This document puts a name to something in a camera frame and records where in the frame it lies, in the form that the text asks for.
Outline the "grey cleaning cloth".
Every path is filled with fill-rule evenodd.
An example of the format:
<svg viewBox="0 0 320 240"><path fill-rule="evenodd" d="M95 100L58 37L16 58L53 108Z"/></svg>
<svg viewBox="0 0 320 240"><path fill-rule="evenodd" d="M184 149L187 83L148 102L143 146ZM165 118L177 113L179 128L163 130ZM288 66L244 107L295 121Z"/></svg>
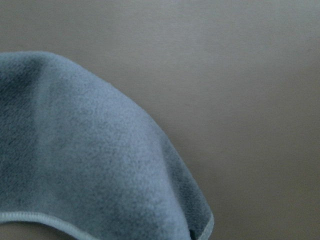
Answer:
<svg viewBox="0 0 320 240"><path fill-rule="evenodd" d="M0 55L0 222L78 240L207 240L214 217L156 122L60 55Z"/></svg>

